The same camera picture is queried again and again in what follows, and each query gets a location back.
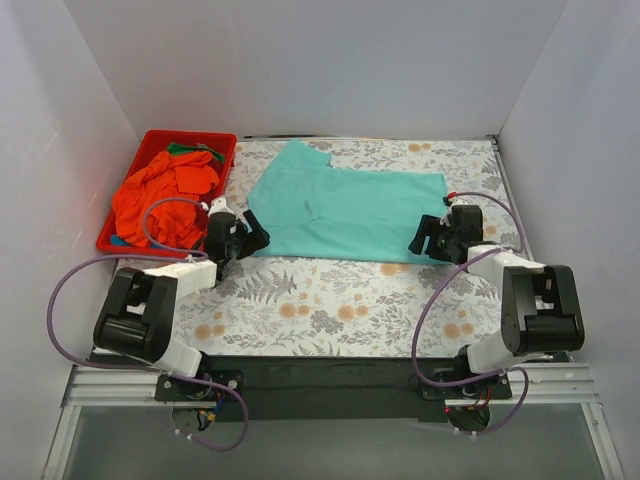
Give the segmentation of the teal t shirt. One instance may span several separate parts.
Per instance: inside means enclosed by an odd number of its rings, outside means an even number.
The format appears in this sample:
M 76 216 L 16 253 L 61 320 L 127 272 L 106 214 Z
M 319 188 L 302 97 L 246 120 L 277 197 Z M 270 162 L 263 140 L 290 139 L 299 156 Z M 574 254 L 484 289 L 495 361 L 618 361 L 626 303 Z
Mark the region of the teal t shirt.
M 338 168 L 329 154 L 292 140 L 247 200 L 270 235 L 263 256 L 427 264 L 409 244 L 422 216 L 444 214 L 447 192 L 440 172 Z

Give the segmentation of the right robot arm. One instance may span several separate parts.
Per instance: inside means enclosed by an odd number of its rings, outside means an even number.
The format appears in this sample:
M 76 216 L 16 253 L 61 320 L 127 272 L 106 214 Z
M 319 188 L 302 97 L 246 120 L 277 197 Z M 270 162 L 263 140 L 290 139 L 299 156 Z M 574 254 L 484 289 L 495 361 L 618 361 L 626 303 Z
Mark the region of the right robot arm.
M 412 364 L 424 383 L 445 388 L 462 386 L 546 354 L 583 347 L 585 328 L 571 268 L 526 260 L 505 246 L 486 241 L 480 207 L 454 205 L 441 218 L 424 215 L 409 251 L 456 266 L 428 300 L 412 339 Z M 417 358 L 420 330 L 436 297 L 462 272 L 482 277 L 499 288 L 499 329 L 463 347 L 453 359 L 451 373 L 432 380 L 421 372 Z

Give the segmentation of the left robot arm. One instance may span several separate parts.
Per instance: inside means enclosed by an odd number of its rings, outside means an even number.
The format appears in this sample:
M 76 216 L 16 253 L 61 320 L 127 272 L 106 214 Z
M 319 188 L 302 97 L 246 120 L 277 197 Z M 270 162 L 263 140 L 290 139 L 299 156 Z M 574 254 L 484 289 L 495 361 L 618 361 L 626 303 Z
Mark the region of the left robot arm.
M 228 264 L 269 243 L 269 233 L 250 210 L 241 218 L 227 208 L 210 214 L 206 259 L 116 272 L 94 328 L 94 345 L 169 373 L 196 377 L 201 352 L 173 333 L 178 301 L 215 288 Z

